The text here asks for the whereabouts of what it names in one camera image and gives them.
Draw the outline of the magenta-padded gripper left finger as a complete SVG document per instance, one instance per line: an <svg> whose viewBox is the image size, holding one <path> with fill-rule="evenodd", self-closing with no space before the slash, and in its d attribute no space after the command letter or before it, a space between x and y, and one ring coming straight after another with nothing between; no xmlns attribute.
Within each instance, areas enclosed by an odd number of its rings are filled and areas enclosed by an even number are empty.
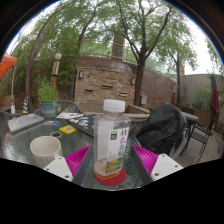
<svg viewBox="0 0 224 224"><path fill-rule="evenodd" d="M92 146L86 146L64 157L57 157L44 170L81 185L92 158Z"/></svg>

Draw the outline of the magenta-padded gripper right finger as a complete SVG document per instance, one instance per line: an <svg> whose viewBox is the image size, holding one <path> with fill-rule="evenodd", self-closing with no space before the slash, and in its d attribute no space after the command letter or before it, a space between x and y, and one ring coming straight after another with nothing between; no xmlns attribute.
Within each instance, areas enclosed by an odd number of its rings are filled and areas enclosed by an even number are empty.
<svg viewBox="0 0 224 224"><path fill-rule="evenodd" d="M182 169L182 166L166 154L157 155L137 145L131 146L131 155L143 185L164 178Z"/></svg>

